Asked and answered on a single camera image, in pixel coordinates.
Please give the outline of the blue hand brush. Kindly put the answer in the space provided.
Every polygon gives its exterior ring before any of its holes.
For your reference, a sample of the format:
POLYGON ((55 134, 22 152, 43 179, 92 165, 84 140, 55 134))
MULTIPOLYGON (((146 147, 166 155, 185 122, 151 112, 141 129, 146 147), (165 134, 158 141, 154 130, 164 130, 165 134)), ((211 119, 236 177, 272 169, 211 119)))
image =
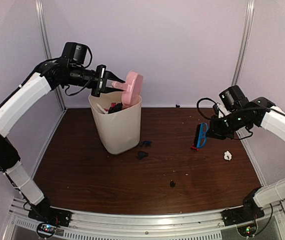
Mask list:
POLYGON ((207 143, 207 132, 209 130, 209 126, 207 123, 202 122, 197 125, 193 143, 191 146, 195 146, 198 149, 203 148, 207 143))

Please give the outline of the pink plastic dustpan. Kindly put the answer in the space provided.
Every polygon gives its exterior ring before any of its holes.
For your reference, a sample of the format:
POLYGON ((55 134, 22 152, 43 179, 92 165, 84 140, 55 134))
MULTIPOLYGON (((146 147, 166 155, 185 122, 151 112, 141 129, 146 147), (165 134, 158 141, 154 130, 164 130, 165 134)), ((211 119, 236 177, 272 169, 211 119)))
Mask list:
POLYGON ((141 90, 143 85, 144 77, 136 71, 130 71, 127 76, 125 83, 113 81, 111 86, 114 89, 122 90, 121 103, 123 107, 129 108, 141 101, 141 90))

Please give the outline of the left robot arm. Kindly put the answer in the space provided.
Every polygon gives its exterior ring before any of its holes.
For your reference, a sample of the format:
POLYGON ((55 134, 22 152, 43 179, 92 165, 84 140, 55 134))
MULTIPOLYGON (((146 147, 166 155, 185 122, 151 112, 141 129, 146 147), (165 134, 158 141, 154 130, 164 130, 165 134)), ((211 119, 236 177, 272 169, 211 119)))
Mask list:
POLYGON ((85 89, 90 89, 94 97, 115 92, 110 82, 125 81, 107 69, 104 64, 90 69, 85 64, 86 56, 93 59, 91 49, 82 43, 66 42, 60 56, 46 59, 38 63, 23 82, 0 104, 0 173, 5 175, 23 198, 35 207, 35 214, 43 222, 50 222, 54 210, 49 207, 48 200, 42 190, 34 182, 33 177, 23 165, 21 155, 10 140, 13 130, 31 109, 57 88, 79 87, 70 93, 75 96, 85 89))

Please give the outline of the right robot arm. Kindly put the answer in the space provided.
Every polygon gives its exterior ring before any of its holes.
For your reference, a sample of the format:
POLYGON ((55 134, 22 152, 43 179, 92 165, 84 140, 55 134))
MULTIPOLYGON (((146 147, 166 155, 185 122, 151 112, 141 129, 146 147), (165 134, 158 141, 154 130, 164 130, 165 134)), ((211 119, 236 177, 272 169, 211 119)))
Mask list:
MULTIPOLYGON (((214 107, 215 114, 209 119, 206 137, 233 139, 239 129, 250 131, 257 126, 285 142, 285 113, 272 101, 265 97, 250 101, 237 85, 222 91, 219 97, 222 104, 214 107)), ((279 201, 285 201, 285 178, 250 193, 238 215, 242 220, 249 221, 258 213, 258 208, 279 201)))

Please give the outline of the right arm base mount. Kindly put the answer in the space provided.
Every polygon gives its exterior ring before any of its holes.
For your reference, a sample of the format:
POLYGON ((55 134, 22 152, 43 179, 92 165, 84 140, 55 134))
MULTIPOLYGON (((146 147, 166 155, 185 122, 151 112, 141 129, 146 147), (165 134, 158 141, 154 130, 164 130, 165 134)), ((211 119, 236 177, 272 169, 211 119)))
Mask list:
POLYGON ((255 193, 259 188, 252 190, 242 201, 242 206, 236 208, 226 208, 221 212, 224 225, 231 226, 253 221, 256 218, 265 216, 261 207, 258 207, 254 201, 255 193))

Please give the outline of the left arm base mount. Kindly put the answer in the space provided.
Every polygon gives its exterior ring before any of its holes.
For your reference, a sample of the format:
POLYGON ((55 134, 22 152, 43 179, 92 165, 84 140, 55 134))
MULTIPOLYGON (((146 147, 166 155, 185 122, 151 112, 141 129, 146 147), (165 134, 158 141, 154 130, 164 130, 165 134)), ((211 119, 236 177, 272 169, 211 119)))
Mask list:
POLYGON ((31 204, 28 217, 39 222, 49 223, 54 226, 68 227, 72 212, 51 206, 50 200, 45 197, 39 204, 31 204))

